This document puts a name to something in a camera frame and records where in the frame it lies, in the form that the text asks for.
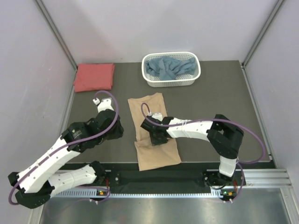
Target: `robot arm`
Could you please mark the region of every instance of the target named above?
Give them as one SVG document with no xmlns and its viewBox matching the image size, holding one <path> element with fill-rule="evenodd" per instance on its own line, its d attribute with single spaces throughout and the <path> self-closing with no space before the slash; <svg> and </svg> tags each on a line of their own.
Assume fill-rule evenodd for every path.
<svg viewBox="0 0 299 224">
<path fill-rule="evenodd" d="M 15 194 L 17 202 L 28 208 L 36 208 L 51 197 L 66 189 L 74 188 L 83 184 L 102 183 L 105 179 L 105 169 L 95 161 L 81 169 L 66 173 L 56 172 L 69 160 L 83 153 L 85 150 L 101 144 L 104 140 L 112 140 L 122 137 L 123 128 L 118 117 L 114 126 L 104 135 L 62 148 L 54 154 L 55 150 L 75 140 L 96 135 L 105 130 L 115 117 L 110 98 L 94 99 L 98 108 L 98 115 L 87 122 L 72 123 L 57 139 L 55 144 L 35 163 L 21 172 L 12 172 L 8 178 L 14 186 L 32 168 L 37 168 L 25 178 L 18 186 Z"/>
<path fill-rule="evenodd" d="M 220 155 L 219 173 L 221 178 L 231 180 L 237 163 L 244 132 L 242 129 L 223 122 L 202 121 L 186 124 L 188 120 L 164 117 L 160 113 L 147 116 L 151 121 L 161 125 L 182 124 L 180 126 L 156 126 L 146 119 L 141 127 L 149 132 L 152 145 L 161 145 L 169 138 L 196 138 L 210 142 Z M 217 114 L 216 119 L 227 119 Z"/>
</svg>

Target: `cloth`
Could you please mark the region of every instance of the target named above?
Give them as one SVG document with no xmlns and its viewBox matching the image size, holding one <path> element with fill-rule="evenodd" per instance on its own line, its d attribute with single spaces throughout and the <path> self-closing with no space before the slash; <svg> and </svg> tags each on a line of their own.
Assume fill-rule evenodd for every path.
<svg viewBox="0 0 299 224">
<path fill-rule="evenodd" d="M 161 81 L 175 80 L 177 75 L 194 75 L 196 69 L 195 58 L 180 61 L 169 56 L 157 57 L 145 62 L 145 69 L 152 76 L 159 76 Z"/>
<path fill-rule="evenodd" d="M 178 147 L 175 139 L 169 139 L 166 144 L 159 146 L 151 145 L 149 132 L 140 127 L 144 121 L 144 116 L 140 109 L 143 102 L 149 105 L 152 113 L 160 112 L 163 117 L 167 116 L 162 93 L 156 93 L 152 96 L 139 99 L 128 99 L 136 129 L 135 147 L 137 150 L 139 170 L 156 169 L 181 163 L 182 161 L 178 155 Z"/>
<path fill-rule="evenodd" d="M 113 72 L 114 64 L 79 64 L 75 92 L 112 89 Z"/>
</svg>

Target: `tan cloth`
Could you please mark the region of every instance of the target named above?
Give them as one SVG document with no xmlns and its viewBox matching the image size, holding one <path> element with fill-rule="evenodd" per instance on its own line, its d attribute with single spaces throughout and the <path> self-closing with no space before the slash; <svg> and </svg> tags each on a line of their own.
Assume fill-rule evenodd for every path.
<svg viewBox="0 0 299 224">
<path fill-rule="evenodd" d="M 156 93 L 152 96 L 146 96 L 139 99 L 128 99 L 133 122 L 136 129 L 135 147 L 137 150 L 139 170 L 156 169 L 181 163 L 178 155 L 178 148 L 175 139 L 170 139 L 166 144 L 152 146 L 150 134 L 140 127 L 144 121 L 141 113 L 141 104 L 145 102 L 149 105 L 152 113 L 161 113 L 163 117 L 167 116 L 162 93 Z"/>
</svg>

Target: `gray floor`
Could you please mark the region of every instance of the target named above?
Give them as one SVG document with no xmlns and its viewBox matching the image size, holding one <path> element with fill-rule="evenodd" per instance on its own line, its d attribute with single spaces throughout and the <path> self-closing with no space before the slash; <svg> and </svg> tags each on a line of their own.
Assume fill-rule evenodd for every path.
<svg viewBox="0 0 299 224">
<path fill-rule="evenodd" d="M 253 130 L 262 138 L 248 88 L 238 61 L 200 62 L 201 76 L 190 86 L 153 88 L 142 77 L 141 63 L 117 63 L 113 89 L 120 106 L 124 136 L 105 141 L 102 145 L 85 151 L 71 162 L 137 162 L 135 128 L 128 99 L 141 98 L 156 92 L 163 93 L 168 116 L 180 119 L 213 118 L 220 113 Z M 71 108 L 69 124 L 88 121 L 97 114 L 92 102 L 94 91 L 76 93 Z M 219 161 L 219 155 L 205 141 L 177 139 L 179 155 L 184 162 Z M 240 160 L 254 160 L 261 154 L 258 142 L 245 134 L 239 153 Z"/>
<path fill-rule="evenodd" d="M 220 199 L 111 198 L 103 204 L 52 198 L 40 224 L 290 224 L 279 189 L 244 189 L 233 204 Z"/>
</svg>

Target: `basket rim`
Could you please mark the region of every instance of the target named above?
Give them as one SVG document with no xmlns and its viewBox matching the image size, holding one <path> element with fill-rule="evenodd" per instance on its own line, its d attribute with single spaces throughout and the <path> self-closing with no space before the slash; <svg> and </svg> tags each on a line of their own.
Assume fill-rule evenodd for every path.
<svg viewBox="0 0 299 224">
<path fill-rule="evenodd" d="M 145 59 L 149 56 L 152 56 L 152 55 L 168 55 L 168 54 L 185 54 L 185 53 L 188 53 L 190 55 L 192 55 L 195 60 L 196 60 L 196 63 L 198 65 L 198 75 L 194 78 L 190 78 L 190 79 L 179 79 L 179 80 L 166 80 L 166 81 L 152 81 L 152 80 L 149 80 L 148 78 L 146 78 L 145 76 L 145 70 L 143 69 L 144 68 L 144 63 L 145 63 Z M 197 56 L 195 54 L 193 54 L 192 52 L 188 52 L 188 51 L 178 51 L 178 52 L 164 52 L 164 53 L 153 53 L 153 54 L 148 54 L 146 55 L 143 59 L 142 59 L 142 64 L 141 64 L 141 68 L 142 68 L 142 76 L 143 78 L 147 81 L 147 82 L 150 82 L 150 83 L 170 83 L 170 82 L 185 82 L 185 81 L 193 81 L 195 79 L 197 79 L 200 74 L 201 74 L 201 69 L 200 69 L 200 63 L 199 63 L 199 60 L 197 58 Z"/>
</svg>

